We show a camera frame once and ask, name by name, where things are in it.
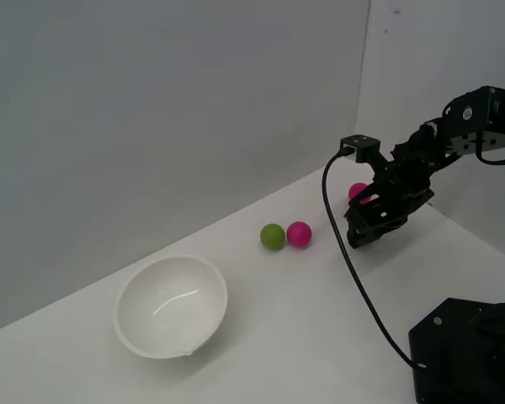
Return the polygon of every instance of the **robotic arm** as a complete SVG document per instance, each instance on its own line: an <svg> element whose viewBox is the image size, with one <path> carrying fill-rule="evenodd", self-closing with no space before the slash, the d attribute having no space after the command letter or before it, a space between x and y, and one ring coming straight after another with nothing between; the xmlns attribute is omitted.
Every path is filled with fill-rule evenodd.
<svg viewBox="0 0 505 404"><path fill-rule="evenodd" d="M374 170L372 184L350 200L344 216L349 244L357 248L399 228L432 198L434 173L466 154L475 154L485 164L505 165L505 160L489 161L482 155L504 147L505 90L483 87L455 98L440 118L424 123L406 143L396 145L392 161L381 155L380 141L354 135L341 140L324 169L322 195L338 245L387 342L413 369L417 402L505 404L505 303L448 298L409 332L410 359L385 328L352 264L327 197L327 173L339 157L351 157Z"/></svg>
<svg viewBox="0 0 505 404"><path fill-rule="evenodd" d="M374 170L373 183L349 202L348 242L353 248L378 240L407 222L434 195L430 177L466 154L490 165L482 152L505 147L505 90L485 86L453 99L442 116L421 125L396 145L392 161L380 153L380 141L362 135L341 140L340 153ZM367 203L361 203L370 197Z"/></svg>

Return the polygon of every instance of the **white wall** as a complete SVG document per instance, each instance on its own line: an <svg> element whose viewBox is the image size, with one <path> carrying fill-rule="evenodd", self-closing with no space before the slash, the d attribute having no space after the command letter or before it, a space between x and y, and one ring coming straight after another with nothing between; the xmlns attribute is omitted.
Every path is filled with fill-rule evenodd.
<svg viewBox="0 0 505 404"><path fill-rule="evenodd" d="M0 326L324 164L367 11L0 0Z"/></svg>
<svg viewBox="0 0 505 404"><path fill-rule="evenodd" d="M483 85L505 88L505 0L371 2L356 131L383 152ZM505 167L464 157L432 190L437 209L505 253Z"/></svg>

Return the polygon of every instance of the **pink ball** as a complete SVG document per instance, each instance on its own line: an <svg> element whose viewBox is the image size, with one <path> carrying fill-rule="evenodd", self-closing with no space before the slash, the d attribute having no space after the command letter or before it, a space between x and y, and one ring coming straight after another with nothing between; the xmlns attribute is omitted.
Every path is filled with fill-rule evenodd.
<svg viewBox="0 0 505 404"><path fill-rule="evenodd" d="M295 221L286 231L286 239L295 247L304 247L312 239L312 230L306 223Z"/></svg>
<svg viewBox="0 0 505 404"><path fill-rule="evenodd" d="M352 185L348 191L348 198L352 200L355 198L363 189L367 188L368 185L366 183L355 183ZM370 197L367 196L366 198L361 200L361 204L366 204L368 201L370 201Z"/></svg>

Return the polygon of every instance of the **ball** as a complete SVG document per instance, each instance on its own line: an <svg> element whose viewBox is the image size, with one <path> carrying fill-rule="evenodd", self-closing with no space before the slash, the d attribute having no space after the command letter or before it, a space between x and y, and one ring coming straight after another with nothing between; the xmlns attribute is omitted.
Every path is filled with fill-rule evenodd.
<svg viewBox="0 0 505 404"><path fill-rule="evenodd" d="M366 183L355 183L352 185L348 191L348 198L352 200L355 198L363 189L367 188L368 185ZM367 196L366 198L361 200L361 204L366 204L367 202L370 201L370 197Z"/></svg>
<svg viewBox="0 0 505 404"><path fill-rule="evenodd" d="M311 242L312 230L306 223L302 221L295 221L288 227L286 237L292 246L303 248Z"/></svg>
<svg viewBox="0 0 505 404"><path fill-rule="evenodd" d="M274 223L264 226L262 231L260 231L260 242L270 250L279 250L282 248L285 239L284 229Z"/></svg>

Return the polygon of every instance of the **bowl rim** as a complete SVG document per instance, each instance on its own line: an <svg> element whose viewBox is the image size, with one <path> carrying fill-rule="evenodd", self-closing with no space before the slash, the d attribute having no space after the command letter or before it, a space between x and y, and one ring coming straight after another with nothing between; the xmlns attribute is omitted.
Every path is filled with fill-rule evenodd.
<svg viewBox="0 0 505 404"><path fill-rule="evenodd" d="M205 335L202 336L202 338L199 339L199 343L197 346L191 348L188 352L175 352L175 353L151 353L147 352L143 349L138 348L137 346L133 345L129 341L129 339L122 333L121 327L120 327L120 322L118 320L118 309L120 307L120 302L121 299L125 293L125 290L129 286L129 284L135 279L137 276L139 276L142 272L144 272L145 269L151 267L152 265L156 263L160 263L161 261L165 261L170 258L187 258L187 259L193 259L196 261L201 262L203 265L211 269L211 271L215 274L216 278L219 280L219 284L222 287L222 298L223 298L223 308L219 313L219 316L216 318L216 321L214 322L213 326L205 333ZM223 317L225 316L226 313L226 307L228 305L228 289L226 286L226 281L223 278L221 271L212 263L207 261L205 258L202 258L198 255L194 254L172 254L172 255L165 255L161 257L156 257L153 260L150 260L149 262L145 263L141 268L137 269L125 282L124 286L121 288L121 291L119 292L118 296L116 297L116 300L114 302L114 310L113 310L113 322L114 322L114 330L116 331L116 334L118 335L118 339L131 351L134 352L137 355L143 356L144 358L150 358L150 359L170 359L170 358L177 358L179 356L189 356L192 354L196 349L200 348L204 343L210 339L210 337L214 334L214 332L219 328L219 325L222 322Z"/></svg>

